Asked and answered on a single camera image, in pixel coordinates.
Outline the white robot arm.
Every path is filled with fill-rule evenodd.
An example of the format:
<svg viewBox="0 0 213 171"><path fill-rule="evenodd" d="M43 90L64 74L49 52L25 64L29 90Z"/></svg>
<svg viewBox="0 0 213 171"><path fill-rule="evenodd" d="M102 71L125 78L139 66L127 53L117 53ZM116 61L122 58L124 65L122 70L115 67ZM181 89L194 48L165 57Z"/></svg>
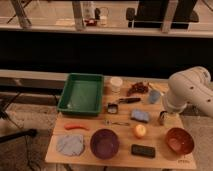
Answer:
<svg viewBox="0 0 213 171"><path fill-rule="evenodd" d="M213 90L209 88L210 72L201 66L172 74L168 79L168 91L162 104L168 113L181 113L187 103L196 106L213 118Z"/></svg>

